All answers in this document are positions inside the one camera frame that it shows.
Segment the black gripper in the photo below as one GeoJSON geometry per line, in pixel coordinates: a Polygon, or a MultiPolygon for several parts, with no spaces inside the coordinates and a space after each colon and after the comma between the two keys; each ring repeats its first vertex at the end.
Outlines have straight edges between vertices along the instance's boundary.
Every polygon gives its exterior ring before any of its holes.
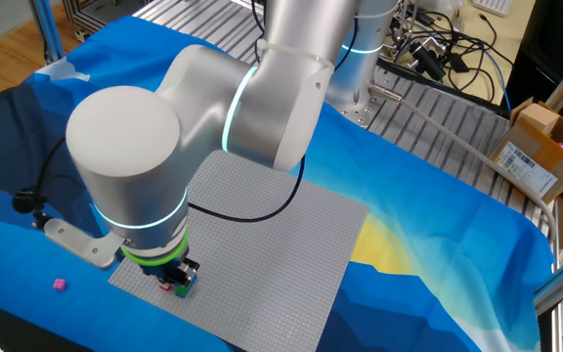
{"type": "Polygon", "coordinates": [[[140,265],[140,267],[146,275],[157,277],[160,287],[171,287],[171,285],[190,286],[193,284],[200,265],[186,257],[183,260],[174,258],[157,266],[140,265]]]}

